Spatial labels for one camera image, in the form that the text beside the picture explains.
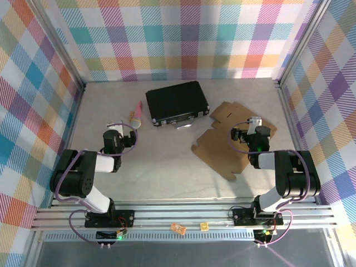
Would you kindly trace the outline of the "brown cardboard paper box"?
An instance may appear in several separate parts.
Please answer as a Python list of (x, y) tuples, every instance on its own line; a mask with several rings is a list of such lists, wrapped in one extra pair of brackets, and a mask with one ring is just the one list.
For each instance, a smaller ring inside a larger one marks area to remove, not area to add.
[(228, 133), (234, 125), (251, 116), (257, 114), (237, 102), (224, 101), (210, 114), (213, 119), (211, 128), (197, 139), (191, 151), (224, 179), (235, 181), (235, 175), (250, 165), (248, 156), (236, 150), (247, 151), (248, 147), (239, 141), (229, 145)]

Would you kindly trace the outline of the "black briefcase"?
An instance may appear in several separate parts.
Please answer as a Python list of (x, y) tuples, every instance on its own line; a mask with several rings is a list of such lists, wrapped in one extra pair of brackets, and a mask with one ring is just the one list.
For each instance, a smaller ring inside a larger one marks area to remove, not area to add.
[(156, 127), (192, 121), (210, 112), (198, 81), (149, 90), (145, 96), (152, 124)]

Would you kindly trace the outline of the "plaid cloth backdrop panel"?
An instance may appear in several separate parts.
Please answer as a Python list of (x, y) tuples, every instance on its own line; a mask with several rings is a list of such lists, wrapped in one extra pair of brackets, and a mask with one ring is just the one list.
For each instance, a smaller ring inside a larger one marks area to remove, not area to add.
[(284, 93), (321, 201), (356, 233), (356, 0), (331, 0)]
[(0, 0), (0, 265), (17, 265), (79, 89), (26, 0)]
[(319, 0), (40, 0), (87, 82), (277, 78)]

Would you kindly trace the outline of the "orange paper tag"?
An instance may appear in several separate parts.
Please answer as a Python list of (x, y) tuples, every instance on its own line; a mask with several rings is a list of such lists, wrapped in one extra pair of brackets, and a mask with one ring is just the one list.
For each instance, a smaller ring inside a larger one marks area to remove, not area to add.
[(186, 227), (179, 225), (177, 223), (172, 223), (170, 226), (170, 230), (180, 235), (185, 235), (186, 233)]

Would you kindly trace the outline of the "grey metal panel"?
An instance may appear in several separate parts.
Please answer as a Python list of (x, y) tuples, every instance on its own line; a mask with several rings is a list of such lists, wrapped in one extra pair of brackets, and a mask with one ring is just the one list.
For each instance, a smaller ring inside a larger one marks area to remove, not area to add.
[(334, 267), (325, 249), (257, 248), (248, 243), (125, 243), (111, 249), (48, 242), (35, 267)]

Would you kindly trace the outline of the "aluminium side rail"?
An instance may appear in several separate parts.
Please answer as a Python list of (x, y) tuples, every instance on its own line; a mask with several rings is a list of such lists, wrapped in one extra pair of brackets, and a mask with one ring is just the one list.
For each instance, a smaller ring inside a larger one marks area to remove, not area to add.
[(70, 112), (68, 113), (67, 121), (65, 124), (65, 129), (63, 132), (63, 136), (62, 136), (62, 141), (61, 141), (60, 147), (59, 147), (59, 154), (55, 160), (55, 165), (53, 166), (52, 176), (48, 183), (48, 188), (51, 190), (53, 188), (55, 188), (55, 187), (53, 187), (54, 184), (52, 183), (52, 180), (55, 181), (55, 179), (56, 179), (56, 176), (57, 176), (56, 168), (59, 165), (60, 157), (62, 156), (64, 150), (71, 148), (71, 144), (72, 144), (72, 140), (73, 140), (73, 136), (74, 136), (75, 128), (76, 128), (78, 113), (79, 113), (79, 110), (81, 107), (83, 95), (85, 94), (85, 91), (86, 91), (86, 87), (87, 87), (87, 85), (84, 85), (83, 88), (80, 88), (77, 90), (77, 92), (75, 94), (75, 99), (73, 100), (73, 103), (72, 103), (72, 106), (70, 109)]
[(285, 207), (318, 196), (321, 184), (310, 152), (301, 149), (285, 93), (276, 81), (274, 87), (282, 112), (282, 122), (279, 125), (283, 126), (281, 130), (277, 130), (278, 138), (274, 142), (274, 147), (278, 150), (276, 188), (284, 199), (279, 207)]

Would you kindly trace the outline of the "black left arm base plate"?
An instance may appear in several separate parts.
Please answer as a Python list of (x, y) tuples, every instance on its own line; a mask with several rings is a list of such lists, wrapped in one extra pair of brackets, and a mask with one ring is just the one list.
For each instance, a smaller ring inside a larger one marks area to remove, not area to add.
[(114, 210), (105, 214), (88, 212), (85, 217), (85, 228), (132, 228), (135, 211)]

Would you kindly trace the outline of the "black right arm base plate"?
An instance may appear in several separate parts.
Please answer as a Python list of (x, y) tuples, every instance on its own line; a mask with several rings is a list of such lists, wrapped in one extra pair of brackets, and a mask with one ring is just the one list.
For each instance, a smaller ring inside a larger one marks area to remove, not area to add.
[(282, 226), (283, 216), (277, 212), (259, 212), (247, 208), (232, 209), (235, 226)]

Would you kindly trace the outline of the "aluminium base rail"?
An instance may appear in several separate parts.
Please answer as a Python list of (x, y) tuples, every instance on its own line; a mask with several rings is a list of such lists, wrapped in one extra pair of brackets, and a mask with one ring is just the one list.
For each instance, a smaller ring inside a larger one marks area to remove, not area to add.
[[(185, 226), (188, 230), (199, 230), (201, 223), (207, 223), (211, 230), (232, 229), (232, 209), (250, 207), (248, 198), (207, 198), (207, 199), (162, 199), (157, 201), (116, 201), (117, 210), (134, 210), (133, 229), (167, 230), (172, 223)], [(82, 207), (76, 204), (54, 200), (48, 209), (38, 209), (32, 230), (68, 230), (69, 224), (82, 230), (85, 216)], [(313, 198), (287, 206), (283, 212), (285, 229), (335, 228), (337, 220), (329, 205), (319, 205)]]

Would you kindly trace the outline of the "aluminium corner post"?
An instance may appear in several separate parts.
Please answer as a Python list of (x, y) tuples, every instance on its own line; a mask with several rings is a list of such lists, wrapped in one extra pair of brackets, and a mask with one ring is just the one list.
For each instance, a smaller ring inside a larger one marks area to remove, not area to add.
[(61, 58), (63, 64), (67, 67), (69, 74), (72, 75), (75, 84), (78, 86), (78, 88), (81, 89), (81, 91), (83, 91), (85, 89), (85, 83), (81, 79), (80, 74), (75, 67), (75, 64), (67, 53), (63, 42), (61, 41), (57, 31), (55, 30), (50, 19), (48, 18), (45, 9), (42, 7), (40, 1), (26, 0), (26, 2), (34, 13), (35, 17), (38, 19), (40, 25), (48, 36), (49, 41), (53, 45), (59, 57)]
[(272, 79), (277, 88), (283, 88), (297, 60), (305, 50), (332, 0), (304, 0), (291, 33), (273, 69)]

